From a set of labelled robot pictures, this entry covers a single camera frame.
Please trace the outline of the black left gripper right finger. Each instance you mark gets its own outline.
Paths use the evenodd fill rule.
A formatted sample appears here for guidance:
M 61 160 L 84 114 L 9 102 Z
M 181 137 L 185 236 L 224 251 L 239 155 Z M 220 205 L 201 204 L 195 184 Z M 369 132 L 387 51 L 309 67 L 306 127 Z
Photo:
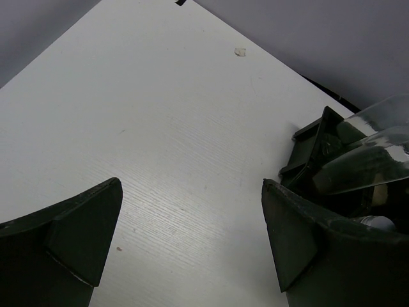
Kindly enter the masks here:
M 407 306 L 408 214 L 396 231 L 340 216 L 272 179 L 261 202 L 281 292 L 290 306 Z

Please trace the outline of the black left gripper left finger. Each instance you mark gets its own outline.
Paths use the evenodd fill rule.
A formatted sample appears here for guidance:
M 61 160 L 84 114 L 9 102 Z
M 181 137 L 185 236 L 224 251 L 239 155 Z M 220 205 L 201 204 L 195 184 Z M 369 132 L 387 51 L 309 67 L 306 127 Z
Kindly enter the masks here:
M 1 306 L 88 306 L 99 286 L 123 199 L 110 178 L 1 224 Z

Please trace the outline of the blue label spice jar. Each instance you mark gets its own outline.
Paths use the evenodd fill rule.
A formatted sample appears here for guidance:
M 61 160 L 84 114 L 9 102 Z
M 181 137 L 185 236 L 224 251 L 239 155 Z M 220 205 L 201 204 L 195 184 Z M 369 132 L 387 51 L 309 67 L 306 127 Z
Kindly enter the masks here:
M 368 227 L 376 228 L 386 232 L 395 232 L 396 225 L 385 216 L 364 216 L 355 218 L 355 221 Z

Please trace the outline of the glass bottle with brown sauce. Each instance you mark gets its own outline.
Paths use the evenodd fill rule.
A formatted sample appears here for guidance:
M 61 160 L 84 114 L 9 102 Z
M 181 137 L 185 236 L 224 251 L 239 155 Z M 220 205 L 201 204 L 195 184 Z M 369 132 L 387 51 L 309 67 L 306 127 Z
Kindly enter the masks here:
M 377 132 L 347 146 L 313 176 L 319 194 L 332 195 L 408 178 L 408 126 Z

